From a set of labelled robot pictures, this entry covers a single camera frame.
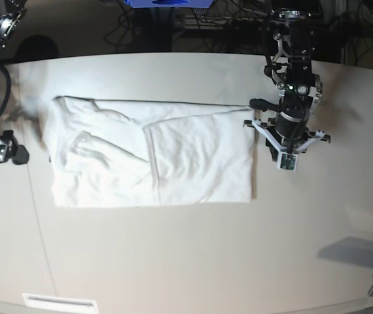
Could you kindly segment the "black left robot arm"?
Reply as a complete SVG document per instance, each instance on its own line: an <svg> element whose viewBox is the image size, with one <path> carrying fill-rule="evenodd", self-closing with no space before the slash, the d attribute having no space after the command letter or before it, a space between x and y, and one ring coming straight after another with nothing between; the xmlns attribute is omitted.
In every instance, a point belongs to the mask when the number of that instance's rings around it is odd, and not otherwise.
<svg viewBox="0 0 373 314"><path fill-rule="evenodd" d="M307 127L323 96L322 82L311 66L314 46L310 23L320 17L318 1L272 1L262 27L264 74L278 89L279 101L274 104L262 98L251 99L250 108L275 116L265 122L246 120L244 124L265 137L279 169L296 170L298 157L310 145L330 141L325 132Z"/></svg>

